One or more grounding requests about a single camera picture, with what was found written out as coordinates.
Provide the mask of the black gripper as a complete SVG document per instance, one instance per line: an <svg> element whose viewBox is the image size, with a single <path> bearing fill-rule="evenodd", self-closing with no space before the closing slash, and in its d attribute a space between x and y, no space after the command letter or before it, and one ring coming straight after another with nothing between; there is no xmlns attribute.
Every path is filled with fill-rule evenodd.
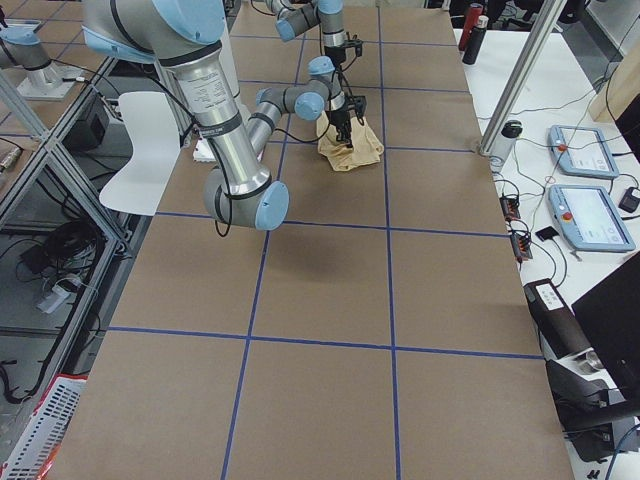
<svg viewBox="0 0 640 480"><path fill-rule="evenodd" d="M346 62L346 50L346 44L339 46L324 46L324 54L331 60L335 68L341 68L342 65Z"/></svg>
<svg viewBox="0 0 640 480"><path fill-rule="evenodd" d="M339 109L329 112L329 123L336 130L336 141L339 143L352 142L351 107L348 102Z"/></svg>

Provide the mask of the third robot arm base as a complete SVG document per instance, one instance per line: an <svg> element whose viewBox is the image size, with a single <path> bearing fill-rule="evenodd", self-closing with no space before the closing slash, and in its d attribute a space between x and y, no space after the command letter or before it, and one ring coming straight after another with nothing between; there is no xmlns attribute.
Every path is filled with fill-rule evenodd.
<svg viewBox="0 0 640 480"><path fill-rule="evenodd" d="M84 76L82 68L56 64L34 29L22 25L1 27L1 69L11 68L26 72L17 89L28 100L62 100Z"/></svg>

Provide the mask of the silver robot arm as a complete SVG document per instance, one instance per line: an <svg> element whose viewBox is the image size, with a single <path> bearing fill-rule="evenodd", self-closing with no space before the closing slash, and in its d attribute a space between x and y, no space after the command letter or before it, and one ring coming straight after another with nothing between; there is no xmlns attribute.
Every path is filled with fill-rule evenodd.
<svg viewBox="0 0 640 480"><path fill-rule="evenodd" d="M326 53L309 63L307 83L262 91L248 119L220 60L226 26L222 2L85 1L82 6L90 48L121 60L158 62L176 78L186 109L218 162L204 189L206 209L216 221L262 231L284 221L289 191L258 159L283 115L307 121L325 115L338 141L351 142L352 98L342 89L335 58L348 43L342 2L312 1L300 8L269 2L282 40L319 26Z"/></svg>
<svg viewBox="0 0 640 480"><path fill-rule="evenodd" d="M283 42L319 27L324 55L336 69L341 68L346 60L348 43L342 1L307 1L301 7L295 7L290 1L266 0L265 6L276 17L275 27Z"/></svg>

